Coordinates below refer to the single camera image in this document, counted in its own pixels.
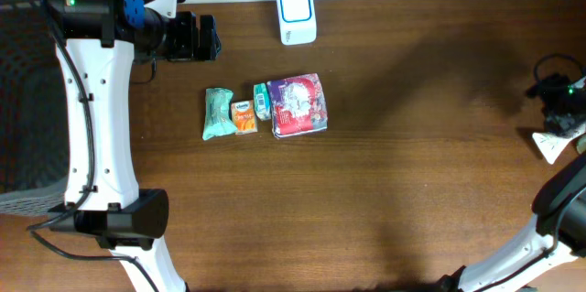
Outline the teal tissue pack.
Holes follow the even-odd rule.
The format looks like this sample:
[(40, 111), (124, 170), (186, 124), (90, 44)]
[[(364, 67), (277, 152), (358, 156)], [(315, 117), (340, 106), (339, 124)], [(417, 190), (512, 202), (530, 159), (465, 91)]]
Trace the teal tissue pack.
[(254, 105), (256, 116), (261, 121), (271, 119), (271, 102), (264, 83), (258, 83), (254, 86)]

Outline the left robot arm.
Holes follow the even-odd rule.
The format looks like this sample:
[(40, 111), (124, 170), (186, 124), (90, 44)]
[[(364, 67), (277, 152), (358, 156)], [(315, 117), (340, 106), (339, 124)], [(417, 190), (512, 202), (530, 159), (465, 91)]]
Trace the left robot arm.
[(212, 61), (222, 45), (211, 15), (185, 0), (41, 0), (65, 83), (70, 170), (43, 227), (93, 238), (138, 291), (185, 291), (164, 234), (169, 199), (133, 168), (129, 88), (135, 64)]

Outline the green lid jar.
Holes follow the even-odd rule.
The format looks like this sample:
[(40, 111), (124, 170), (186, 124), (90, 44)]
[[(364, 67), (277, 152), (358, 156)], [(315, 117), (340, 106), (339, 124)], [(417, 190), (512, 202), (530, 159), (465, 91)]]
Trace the green lid jar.
[(586, 135), (583, 135), (576, 145), (577, 152), (583, 154), (586, 151)]

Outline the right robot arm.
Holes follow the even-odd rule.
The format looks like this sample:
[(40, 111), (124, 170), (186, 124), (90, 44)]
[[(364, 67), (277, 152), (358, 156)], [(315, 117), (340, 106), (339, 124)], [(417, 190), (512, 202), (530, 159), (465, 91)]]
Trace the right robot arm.
[[(527, 90), (544, 104), (545, 130), (532, 139), (549, 164), (585, 135), (585, 79), (554, 73)], [(580, 154), (539, 191), (528, 224), (487, 259), (438, 281), (436, 291), (528, 291), (556, 266), (585, 256), (585, 155)]]

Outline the light green wipes packet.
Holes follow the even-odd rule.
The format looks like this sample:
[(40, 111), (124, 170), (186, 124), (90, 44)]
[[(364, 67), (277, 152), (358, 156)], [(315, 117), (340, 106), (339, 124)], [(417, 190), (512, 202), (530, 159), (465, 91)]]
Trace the light green wipes packet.
[(202, 139), (232, 135), (237, 127), (230, 118), (230, 104), (233, 92), (224, 88), (209, 88), (205, 94), (206, 114)]

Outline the white lotion tube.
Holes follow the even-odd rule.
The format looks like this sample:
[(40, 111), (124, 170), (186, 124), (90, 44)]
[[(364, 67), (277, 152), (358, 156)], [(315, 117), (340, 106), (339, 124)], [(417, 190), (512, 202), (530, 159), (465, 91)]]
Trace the white lotion tube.
[(546, 161), (550, 165), (553, 165), (565, 147), (571, 141), (584, 134), (585, 123), (582, 123), (561, 135), (555, 135), (550, 132), (535, 132), (532, 134), (532, 139)]

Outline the pink purple snack packet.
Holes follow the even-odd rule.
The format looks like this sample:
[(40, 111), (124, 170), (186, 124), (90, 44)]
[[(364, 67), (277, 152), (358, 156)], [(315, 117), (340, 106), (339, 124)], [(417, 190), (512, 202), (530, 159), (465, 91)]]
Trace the pink purple snack packet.
[(269, 81), (266, 86), (276, 138), (311, 134), (328, 128), (325, 95), (316, 73)]

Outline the orange tissue pack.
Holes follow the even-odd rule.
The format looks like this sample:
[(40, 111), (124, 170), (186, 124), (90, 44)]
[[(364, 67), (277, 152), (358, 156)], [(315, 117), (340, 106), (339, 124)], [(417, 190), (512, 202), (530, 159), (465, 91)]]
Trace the orange tissue pack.
[(238, 135), (246, 135), (257, 131), (254, 102), (240, 101), (231, 104), (231, 116)]

